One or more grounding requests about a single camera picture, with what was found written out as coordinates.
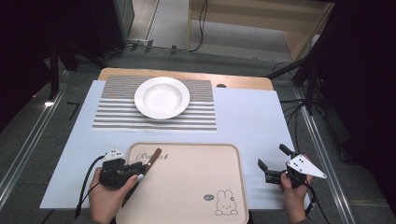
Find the plate rim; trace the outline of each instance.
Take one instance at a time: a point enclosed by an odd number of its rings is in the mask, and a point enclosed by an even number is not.
[[[168,112],[168,113],[157,113],[157,112],[154,113],[152,110],[150,110],[148,107],[146,107],[143,104],[144,93],[146,92],[146,90],[149,89],[149,87],[151,87],[157,83],[170,84],[180,91],[181,102],[180,102],[180,105],[175,110]],[[142,84],[140,84],[134,93],[134,104],[135,104],[137,110],[140,113],[142,113],[143,115],[145,115],[151,119],[174,118],[175,116],[181,114],[187,108],[189,103],[190,103],[189,89],[183,82],[181,82],[180,80],[173,78],[173,77],[152,77],[152,78],[144,81]]]

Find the bunny illustration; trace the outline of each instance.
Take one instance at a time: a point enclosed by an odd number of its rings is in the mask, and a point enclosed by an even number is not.
[[[236,203],[233,199],[233,193],[230,190],[220,190],[218,192],[218,210],[216,211],[216,215],[237,215],[238,211],[236,211]]]

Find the wooden table edge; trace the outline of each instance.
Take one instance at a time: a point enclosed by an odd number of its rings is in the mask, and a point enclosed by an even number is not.
[[[213,87],[223,84],[228,88],[273,91],[272,82],[267,77],[241,77],[208,73],[177,72],[152,69],[104,68],[98,80],[110,76],[174,77],[195,80],[210,80]]]

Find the table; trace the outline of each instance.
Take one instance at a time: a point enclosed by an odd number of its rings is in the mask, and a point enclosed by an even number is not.
[[[209,79],[212,86],[225,84],[232,88],[213,88],[218,124],[216,133],[96,132],[92,130],[92,120],[109,75]],[[249,87],[256,90],[242,89]],[[272,89],[271,81],[263,77],[104,69],[99,80],[92,83],[40,208],[74,209],[89,166],[112,148],[126,152],[137,142],[205,142],[238,147],[249,209],[281,209],[282,191],[275,185],[264,183],[264,173],[257,165],[260,158],[270,169],[284,170],[285,162],[290,158],[278,149],[279,144],[293,149],[279,100]],[[83,204],[83,207],[88,206],[88,202]]]

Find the striped placemat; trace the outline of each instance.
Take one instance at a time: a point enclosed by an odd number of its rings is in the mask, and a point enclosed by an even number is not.
[[[216,115],[209,80],[179,79],[190,92],[186,110],[171,119],[151,119],[134,104],[136,89],[151,77],[110,76],[92,128],[96,131],[215,133]]]

